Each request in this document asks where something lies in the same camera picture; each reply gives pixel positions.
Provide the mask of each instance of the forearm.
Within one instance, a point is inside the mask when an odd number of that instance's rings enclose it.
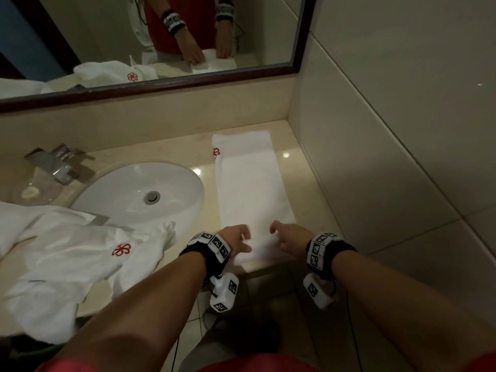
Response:
[[[496,350],[493,330],[442,294],[353,251],[332,271],[382,333],[421,371],[461,371]]]
[[[83,360],[100,372],[160,370],[205,275],[200,253],[178,257],[106,306],[59,356]]]
[[[157,13],[159,17],[162,17],[164,12],[171,9],[171,5],[167,0],[147,0],[148,3],[152,6],[152,9]]]

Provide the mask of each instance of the sink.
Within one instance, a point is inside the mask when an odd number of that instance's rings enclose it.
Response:
[[[137,229],[176,222],[180,238],[198,218],[205,200],[193,171],[161,162],[118,168],[91,184],[71,208],[108,217],[105,225]]]

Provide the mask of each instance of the red flower logo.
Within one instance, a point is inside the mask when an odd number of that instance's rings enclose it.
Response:
[[[136,82],[138,80],[138,74],[131,72],[127,75],[127,79],[131,82]]]
[[[123,254],[129,254],[131,252],[131,245],[129,244],[124,244],[124,245],[118,245],[115,247],[114,251],[112,252],[112,256],[122,256]]]

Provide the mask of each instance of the faucet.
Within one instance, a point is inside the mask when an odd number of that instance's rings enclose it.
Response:
[[[67,145],[61,144],[56,149],[48,152],[37,148],[25,156],[35,167],[53,177],[53,179],[62,185],[69,185],[79,174],[64,161],[74,156],[74,151]]]

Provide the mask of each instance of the black wristband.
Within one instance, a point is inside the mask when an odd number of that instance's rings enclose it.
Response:
[[[160,18],[165,28],[169,31],[172,36],[175,36],[176,33],[181,30],[183,27],[186,27],[184,21],[179,17],[179,14],[173,11],[172,9],[167,10],[162,14]]]
[[[307,266],[320,279],[333,281],[332,260],[343,250],[357,251],[342,238],[330,232],[319,234],[307,244]]]
[[[217,22],[225,20],[234,22],[234,3],[231,0],[219,0],[216,10],[215,20]]]
[[[188,242],[179,256],[188,252],[202,254],[205,259],[205,268],[207,269],[207,274],[203,280],[203,285],[205,285],[210,277],[219,277],[222,274],[222,270],[224,270],[229,261],[230,251],[229,245],[219,235],[202,231]]]

